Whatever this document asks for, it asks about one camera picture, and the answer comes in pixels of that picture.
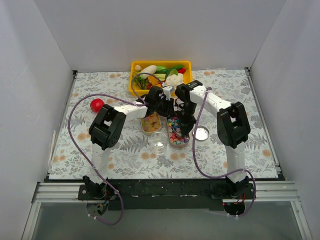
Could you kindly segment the pink tray of colourful candies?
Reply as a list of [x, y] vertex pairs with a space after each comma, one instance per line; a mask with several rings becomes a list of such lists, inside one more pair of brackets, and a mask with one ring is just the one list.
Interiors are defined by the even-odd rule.
[[174, 148], [186, 147], [190, 142], [190, 136], [182, 136], [181, 123], [178, 117], [167, 117], [166, 123], [170, 145]]

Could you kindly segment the beige tray of orange candies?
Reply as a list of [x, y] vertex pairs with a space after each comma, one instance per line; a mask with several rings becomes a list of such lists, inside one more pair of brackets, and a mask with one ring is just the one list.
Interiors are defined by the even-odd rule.
[[140, 123], [142, 132], [147, 136], [151, 136], [153, 133], [159, 132], [162, 128], [160, 117], [156, 112], [141, 118]]

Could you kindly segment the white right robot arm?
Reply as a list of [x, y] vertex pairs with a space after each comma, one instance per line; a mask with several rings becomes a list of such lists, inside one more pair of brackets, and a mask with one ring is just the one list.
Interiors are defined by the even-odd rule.
[[181, 110], [175, 112], [180, 121], [180, 134], [185, 137], [197, 132], [203, 110], [208, 111], [217, 121], [217, 136], [225, 146], [227, 173], [219, 176], [205, 174], [196, 159], [195, 139], [192, 140], [193, 161], [198, 172], [209, 179], [225, 178], [227, 195], [237, 199], [249, 184], [249, 173], [245, 170], [245, 146], [251, 132], [247, 113], [241, 102], [223, 100], [210, 87], [195, 80], [176, 87], [175, 95], [183, 101]]

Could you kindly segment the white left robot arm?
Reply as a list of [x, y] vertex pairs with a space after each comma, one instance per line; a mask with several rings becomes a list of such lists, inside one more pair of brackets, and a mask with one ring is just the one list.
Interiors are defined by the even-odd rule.
[[109, 194], [107, 190], [107, 160], [111, 149], [119, 141], [125, 123], [145, 118], [154, 112], [168, 117], [174, 114], [174, 100], [171, 95], [174, 87], [151, 87], [148, 94], [123, 106], [112, 107], [105, 104], [91, 126], [89, 135], [92, 143], [90, 165], [92, 169], [83, 176], [87, 192], [95, 199], [101, 200]]

